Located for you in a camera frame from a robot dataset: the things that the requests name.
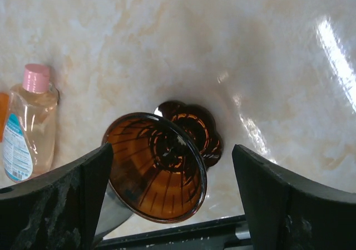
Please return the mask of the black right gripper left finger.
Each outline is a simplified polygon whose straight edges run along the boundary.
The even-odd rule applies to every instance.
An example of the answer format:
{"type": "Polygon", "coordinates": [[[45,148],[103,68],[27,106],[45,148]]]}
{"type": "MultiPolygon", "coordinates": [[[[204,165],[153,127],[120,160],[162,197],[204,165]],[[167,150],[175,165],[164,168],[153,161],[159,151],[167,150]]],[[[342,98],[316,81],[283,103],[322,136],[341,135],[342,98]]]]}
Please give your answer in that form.
{"type": "Polygon", "coordinates": [[[1,189],[1,249],[91,249],[113,149],[106,143],[1,189]]]}

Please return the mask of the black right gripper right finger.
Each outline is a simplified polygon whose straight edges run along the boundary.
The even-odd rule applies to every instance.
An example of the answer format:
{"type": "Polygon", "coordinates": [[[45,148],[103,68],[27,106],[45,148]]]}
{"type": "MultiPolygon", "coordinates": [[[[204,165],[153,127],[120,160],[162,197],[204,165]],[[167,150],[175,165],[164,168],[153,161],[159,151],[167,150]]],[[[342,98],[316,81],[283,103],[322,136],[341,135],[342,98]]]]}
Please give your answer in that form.
{"type": "Polygon", "coordinates": [[[243,145],[232,152],[254,249],[355,249],[355,194],[276,165],[243,145]]]}

